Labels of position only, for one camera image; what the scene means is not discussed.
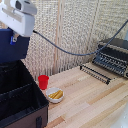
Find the red cup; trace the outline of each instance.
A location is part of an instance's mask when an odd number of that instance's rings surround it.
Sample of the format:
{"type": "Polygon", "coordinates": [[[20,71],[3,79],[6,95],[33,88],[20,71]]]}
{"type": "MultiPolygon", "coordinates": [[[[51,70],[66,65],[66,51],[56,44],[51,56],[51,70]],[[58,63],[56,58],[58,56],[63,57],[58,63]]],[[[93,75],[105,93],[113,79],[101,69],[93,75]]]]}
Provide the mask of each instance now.
{"type": "Polygon", "coordinates": [[[46,75],[41,75],[38,77],[40,89],[42,89],[42,90],[47,89],[48,80],[49,80],[49,77],[46,75]]]}

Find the black cable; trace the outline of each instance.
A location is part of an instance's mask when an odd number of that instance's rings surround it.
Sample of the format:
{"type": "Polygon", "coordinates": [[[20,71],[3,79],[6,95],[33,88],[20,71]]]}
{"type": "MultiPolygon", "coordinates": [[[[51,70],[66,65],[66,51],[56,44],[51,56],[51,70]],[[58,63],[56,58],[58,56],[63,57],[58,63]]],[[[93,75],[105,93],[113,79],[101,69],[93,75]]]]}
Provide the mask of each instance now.
{"type": "Polygon", "coordinates": [[[98,53],[100,52],[101,50],[103,50],[115,37],[116,35],[124,28],[124,26],[128,23],[128,20],[122,25],[122,27],[116,32],[116,34],[109,40],[109,42],[107,44],[105,44],[102,48],[94,51],[94,52],[91,52],[91,53],[87,53],[87,54],[75,54],[75,53],[71,53],[71,52],[67,52],[65,51],[64,49],[58,47],[57,45],[55,45],[54,43],[52,43],[49,39],[47,39],[46,37],[44,37],[42,34],[40,34],[39,32],[33,30],[34,33],[40,35],[42,38],[44,38],[46,41],[48,41],[49,43],[51,43],[53,46],[55,46],[56,48],[58,48],[59,50],[67,53],[67,54],[71,54],[71,55],[75,55],[75,56],[87,56],[87,55],[92,55],[92,54],[95,54],[95,53],[98,53]]]}

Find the white robot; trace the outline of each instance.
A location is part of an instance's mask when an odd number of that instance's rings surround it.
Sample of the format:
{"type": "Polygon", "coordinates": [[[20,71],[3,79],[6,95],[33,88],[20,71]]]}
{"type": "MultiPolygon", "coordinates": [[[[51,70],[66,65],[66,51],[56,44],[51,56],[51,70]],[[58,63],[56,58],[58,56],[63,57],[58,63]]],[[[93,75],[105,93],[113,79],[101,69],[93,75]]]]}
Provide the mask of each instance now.
{"type": "Polygon", "coordinates": [[[2,0],[0,21],[16,34],[30,37],[35,23],[37,8],[30,0],[2,0]]]}
{"type": "Polygon", "coordinates": [[[128,103],[121,116],[110,128],[128,128],[128,103]]]}

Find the light wood surface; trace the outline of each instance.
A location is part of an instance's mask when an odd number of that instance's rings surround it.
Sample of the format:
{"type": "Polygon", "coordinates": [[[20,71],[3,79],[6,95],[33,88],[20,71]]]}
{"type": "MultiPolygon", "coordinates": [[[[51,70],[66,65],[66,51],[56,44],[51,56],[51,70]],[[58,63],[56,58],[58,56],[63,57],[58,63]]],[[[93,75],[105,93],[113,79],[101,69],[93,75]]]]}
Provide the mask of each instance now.
{"type": "Polygon", "coordinates": [[[51,76],[50,87],[59,87],[65,96],[49,104],[46,128],[110,128],[128,102],[128,79],[115,75],[106,85],[79,67],[51,76]]]}

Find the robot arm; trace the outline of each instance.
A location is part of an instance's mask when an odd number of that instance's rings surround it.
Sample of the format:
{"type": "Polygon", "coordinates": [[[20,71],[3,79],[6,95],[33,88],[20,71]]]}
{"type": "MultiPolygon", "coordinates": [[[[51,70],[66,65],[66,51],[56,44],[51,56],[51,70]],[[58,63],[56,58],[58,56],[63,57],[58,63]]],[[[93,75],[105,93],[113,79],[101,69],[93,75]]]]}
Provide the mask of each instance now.
{"type": "Polygon", "coordinates": [[[37,9],[30,0],[2,0],[0,21],[23,37],[30,37],[37,9]]]}

